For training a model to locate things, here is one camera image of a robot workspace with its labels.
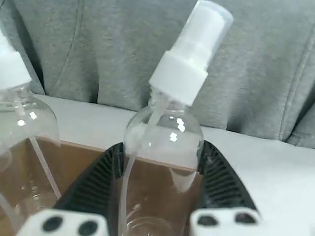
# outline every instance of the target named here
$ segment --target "white table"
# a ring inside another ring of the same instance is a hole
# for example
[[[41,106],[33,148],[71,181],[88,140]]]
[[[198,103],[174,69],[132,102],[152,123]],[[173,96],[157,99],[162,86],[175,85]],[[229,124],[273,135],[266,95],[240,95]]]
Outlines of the white table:
[[[108,106],[37,97],[54,110],[62,140],[96,148],[121,142],[134,115]],[[315,222],[315,149],[208,127],[203,132],[239,175],[264,219]]]

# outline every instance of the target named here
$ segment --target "white spray nozzle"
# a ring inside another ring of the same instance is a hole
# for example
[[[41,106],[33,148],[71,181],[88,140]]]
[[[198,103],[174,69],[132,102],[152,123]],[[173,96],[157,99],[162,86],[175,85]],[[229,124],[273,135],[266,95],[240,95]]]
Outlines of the white spray nozzle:
[[[199,0],[180,36],[165,52],[149,83],[172,99],[191,106],[218,47],[233,23],[222,6]]]

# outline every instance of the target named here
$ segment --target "black plastic holder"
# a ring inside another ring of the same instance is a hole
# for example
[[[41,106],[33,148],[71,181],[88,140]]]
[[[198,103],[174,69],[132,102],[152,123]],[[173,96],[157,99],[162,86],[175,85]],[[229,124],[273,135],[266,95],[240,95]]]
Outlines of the black plastic holder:
[[[118,235],[117,180],[124,171],[124,145],[102,153],[68,187],[54,208],[104,216],[111,236]],[[257,210],[245,186],[221,152],[205,141],[198,172],[201,181],[198,208],[248,207]]]

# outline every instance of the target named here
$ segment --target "gray fabric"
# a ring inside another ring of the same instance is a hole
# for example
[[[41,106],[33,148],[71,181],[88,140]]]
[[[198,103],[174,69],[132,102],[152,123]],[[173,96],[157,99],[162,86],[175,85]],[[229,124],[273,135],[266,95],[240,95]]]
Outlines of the gray fabric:
[[[206,126],[315,147],[315,1],[216,2],[235,22],[193,114]],[[24,55],[35,92],[42,92],[42,79],[50,96],[138,110],[147,104],[153,70],[194,4],[5,0],[0,17]]]

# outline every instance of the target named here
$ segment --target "plastic bottle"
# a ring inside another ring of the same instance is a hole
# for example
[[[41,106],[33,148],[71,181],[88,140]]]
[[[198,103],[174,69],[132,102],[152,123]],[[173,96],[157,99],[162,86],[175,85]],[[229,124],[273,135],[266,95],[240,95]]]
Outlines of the plastic bottle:
[[[21,197],[18,176],[12,168],[12,154],[9,148],[0,141],[0,228],[6,234],[17,233],[22,226],[23,219],[17,215],[12,207],[14,198],[8,196]]]
[[[0,31],[0,139],[12,154],[11,171],[2,174],[1,181],[10,183],[14,171],[20,193],[12,196],[10,188],[0,192],[24,219],[52,207],[64,187],[56,117],[48,105],[34,98],[30,81],[20,54]]]
[[[183,235],[203,145],[201,128],[188,108],[232,22],[223,7],[199,0],[178,40],[154,71],[149,106],[130,120],[125,132],[128,163],[119,235]]]

